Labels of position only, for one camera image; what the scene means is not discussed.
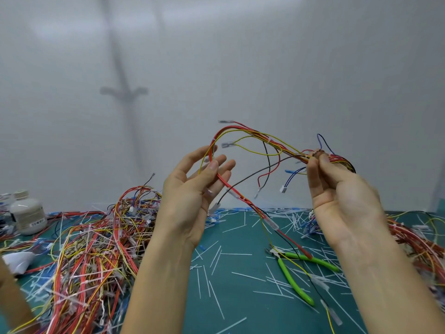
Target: green-handled pliers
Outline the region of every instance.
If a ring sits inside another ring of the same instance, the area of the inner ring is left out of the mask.
[[[328,263],[327,261],[312,257],[312,259],[309,259],[307,256],[302,255],[302,254],[296,254],[296,253],[292,253],[292,252],[282,252],[279,251],[275,248],[272,249],[267,249],[266,251],[272,255],[274,255],[277,260],[278,260],[278,265],[280,265],[281,270],[284,273],[284,276],[286,276],[287,281],[289,282],[289,284],[292,286],[292,288],[294,289],[295,292],[297,292],[297,294],[308,304],[310,304],[311,306],[315,306],[314,300],[308,296],[298,285],[297,283],[294,281],[294,279],[291,277],[291,274],[289,273],[286,265],[284,264],[283,260],[281,259],[281,256],[283,257],[287,257],[289,259],[299,259],[299,260],[304,260],[304,261],[310,261],[313,262],[315,264],[318,265],[322,265],[324,267],[326,267],[327,269],[330,269],[333,272],[339,273],[340,269],[333,265]]]

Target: hand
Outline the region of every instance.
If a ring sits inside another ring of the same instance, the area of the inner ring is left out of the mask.
[[[333,249],[387,228],[377,191],[358,174],[331,163],[324,152],[309,159],[307,174],[315,217]]]
[[[224,187],[216,174],[219,173],[228,181],[235,167],[233,159],[223,164],[227,157],[222,154],[203,167],[200,174],[196,171],[187,177],[187,172],[204,157],[207,150],[208,145],[186,155],[164,181],[154,236],[185,236],[193,248],[198,245],[204,232],[209,205]]]

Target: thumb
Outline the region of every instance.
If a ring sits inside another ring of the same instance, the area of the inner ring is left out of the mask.
[[[339,182],[345,181],[353,175],[353,173],[344,166],[331,163],[326,154],[320,155],[319,162],[320,169],[323,172],[326,181],[333,188],[335,188]]]
[[[204,190],[207,185],[211,184],[216,174],[218,173],[219,164],[218,161],[212,160],[209,165],[195,178],[189,180],[189,185],[198,191]]]

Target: forearm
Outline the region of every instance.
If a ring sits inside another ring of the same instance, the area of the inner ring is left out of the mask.
[[[122,334],[181,333],[193,249],[153,235],[136,277]]]
[[[385,227],[336,253],[370,334],[445,332],[431,293]]]

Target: left hand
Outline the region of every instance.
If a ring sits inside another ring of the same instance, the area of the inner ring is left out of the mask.
[[[210,203],[223,189],[218,180],[219,173],[225,181],[231,176],[235,160],[227,160],[225,155],[213,158],[201,173],[196,171],[190,177],[193,164],[201,160],[209,150],[209,145],[187,154],[164,181],[161,206],[153,236],[185,236],[185,240],[195,248],[204,232]]]

